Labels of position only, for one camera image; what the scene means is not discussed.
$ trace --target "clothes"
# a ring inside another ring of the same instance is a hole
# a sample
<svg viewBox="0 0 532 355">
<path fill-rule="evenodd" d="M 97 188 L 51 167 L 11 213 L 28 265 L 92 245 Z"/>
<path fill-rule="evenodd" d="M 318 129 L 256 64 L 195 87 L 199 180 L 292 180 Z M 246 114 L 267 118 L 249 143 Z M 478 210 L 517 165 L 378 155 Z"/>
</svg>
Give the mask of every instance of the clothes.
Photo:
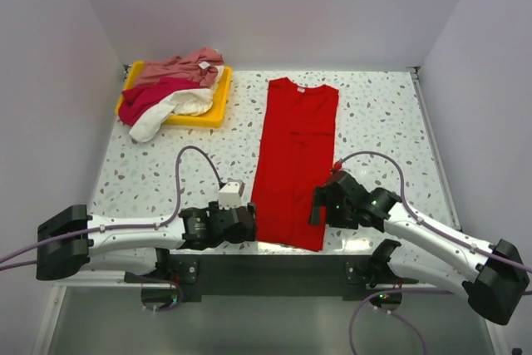
<svg viewBox="0 0 532 355">
<path fill-rule="evenodd" d="M 118 116 L 131 126 L 130 136 L 144 143 L 153 139 L 160 125 L 172 113 L 198 116 L 210 110 L 213 95 L 224 73 L 224 66 L 215 68 L 216 78 L 211 87 L 198 87 L 198 83 L 183 78 L 164 77 L 156 84 L 139 85 L 123 91 L 124 101 Z"/>
<path fill-rule="evenodd" d="M 156 83 L 166 76 L 188 79 L 199 83 L 201 87 L 209 87 L 218 73 L 216 66 L 222 65 L 224 59 L 221 54 L 211 47 L 203 47 L 185 58 L 174 56 L 162 62 L 145 62 L 144 70 L 135 79 L 135 84 Z"/>
<path fill-rule="evenodd" d="M 330 86 L 270 81 L 251 196 L 259 240 L 323 248 L 324 218 L 318 226 L 309 220 L 314 188 L 325 183 L 333 165 L 337 104 L 338 91 Z"/>
</svg>

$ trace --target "speckled tabletop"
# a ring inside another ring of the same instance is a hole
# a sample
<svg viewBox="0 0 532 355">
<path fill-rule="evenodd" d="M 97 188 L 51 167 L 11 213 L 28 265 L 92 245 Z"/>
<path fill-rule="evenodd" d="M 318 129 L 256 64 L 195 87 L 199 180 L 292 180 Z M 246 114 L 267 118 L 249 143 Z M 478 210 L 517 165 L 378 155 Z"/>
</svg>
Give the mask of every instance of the speckled tabletop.
<svg viewBox="0 0 532 355">
<path fill-rule="evenodd" d="M 451 226 L 451 217 L 427 138 L 415 88 L 408 72 L 234 71 L 224 124 L 218 129 L 163 126 L 148 143 L 134 142 L 118 119 L 101 168 L 91 212 L 117 217 L 170 214 L 175 206 L 175 156 L 197 145 L 213 158 L 223 179 L 242 179 L 248 202 L 259 157 L 268 81 L 287 76 L 300 86 L 328 84 L 339 90 L 335 160 L 357 150 L 394 157 L 405 171 L 406 197 L 422 212 Z M 362 156 L 345 169 L 372 190 L 399 190 L 393 167 Z M 182 206 L 204 207 L 217 200 L 217 186 L 206 161 L 185 152 L 180 167 Z M 374 229 L 327 228 L 323 254 L 370 254 L 386 237 Z M 228 244 L 214 254 L 316 254 L 268 243 Z"/>
</svg>

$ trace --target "red cloth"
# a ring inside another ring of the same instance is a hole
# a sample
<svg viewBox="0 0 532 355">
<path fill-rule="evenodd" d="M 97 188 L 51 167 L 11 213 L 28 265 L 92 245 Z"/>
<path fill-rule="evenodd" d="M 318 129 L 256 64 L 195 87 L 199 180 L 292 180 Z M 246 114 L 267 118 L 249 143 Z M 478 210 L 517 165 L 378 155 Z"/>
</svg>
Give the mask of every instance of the red cloth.
<svg viewBox="0 0 532 355">
<path fill-rule="evenodd" d="M 288 78 L 270 81 L 251 200 L 258 239 L 319 251 L 324 218 L 310 225 L 313 192 L 330 176 L 338 91 L 299 88 Z"/>
<path fill-rule="evenodd" d="M 202 62 L 208 62 L 210 67 L 201 68 Z M 145 62 L 144 69 L 135 79 L 136 85 L 156 83 L 163 76 L 184 78 L 199 83 L 202 87 L 213 84 L 218 70 L 215 66 L 224 65 L 224 59 L 215 49 L 202 47 L 190 53 L 187 57 L 173 56 L 162 62 Z"/>
<path fill-rule="evenodd" d="M 139 85 L 123 91 L 124 101 L 118 116 L 126 125 L 133 126 L 142 114 L 175 91 L 197 89 L 198 82 L 183 78 L 161 78 L 156 84 Z"/>
</svg>

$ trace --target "white wall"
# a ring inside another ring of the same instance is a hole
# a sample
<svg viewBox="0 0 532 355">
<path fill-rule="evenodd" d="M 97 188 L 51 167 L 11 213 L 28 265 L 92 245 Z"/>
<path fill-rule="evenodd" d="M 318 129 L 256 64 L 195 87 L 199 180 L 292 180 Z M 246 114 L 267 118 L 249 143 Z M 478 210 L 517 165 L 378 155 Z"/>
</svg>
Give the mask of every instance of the white wall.
<svg viewBox="0 0 532 355">
<path fill-rule="evenodd" d="M 419 66 L 458 0 L 91 0 L 122 62 L 209 44 L 234 67 Z"/>
<path fill-rule="evenodd" d="M 421 69 L 436 139 L 468 232 L 516 244 L 532 265 L 532 2 L 460 0 Z M 532 299 L 506 328 L 532 351 Z"/>
<path fill-rule="evenodd" d="M 121 64 L 88 0 L 0 0 L 0 255 L 86 202 L 120 91 Z M 24 259 L 34 259 L 35 253 Z M 0 353 L 28 354 L 50 285 L 0 273 Z"/>
</svg>

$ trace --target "yellow plastic bin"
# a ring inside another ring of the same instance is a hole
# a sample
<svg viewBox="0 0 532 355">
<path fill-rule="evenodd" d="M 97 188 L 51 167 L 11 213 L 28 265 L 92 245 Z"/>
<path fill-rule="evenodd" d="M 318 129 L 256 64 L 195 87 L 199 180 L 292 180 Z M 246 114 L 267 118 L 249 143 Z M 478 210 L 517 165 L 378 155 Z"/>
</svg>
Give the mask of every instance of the yellow plastic bin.
<svg viewBox="0 0 532 355">
<path fill-rule="evenodd" d="M 124 91 L 135 86 L 135 79 L 144 70 L 144 62 L 134 62 L 130 68 L 130 73 L 127 76 L 126 83 L 124 83 Z M 169 116 L 165 124 L 170 125 L 186 125 L 186 126 L 205 126 L 210 128 L 220 128 L 225 117 L 225 105 L 227 104 L 227 96 L 229 94 L 229 86 L 231 83 L 231 74 L 233 70 L 231 67 L 225 67 L 224 73 L 218 82 L 218 88 L 213 96 L 213 106 L 210 110 L 201 114 L 200 116 Z M 115 113 L 118 115 L 118 109 L 124 101 L 123 95 L 120 95 L 118 103 L 116 103 Z"/>
</svg>

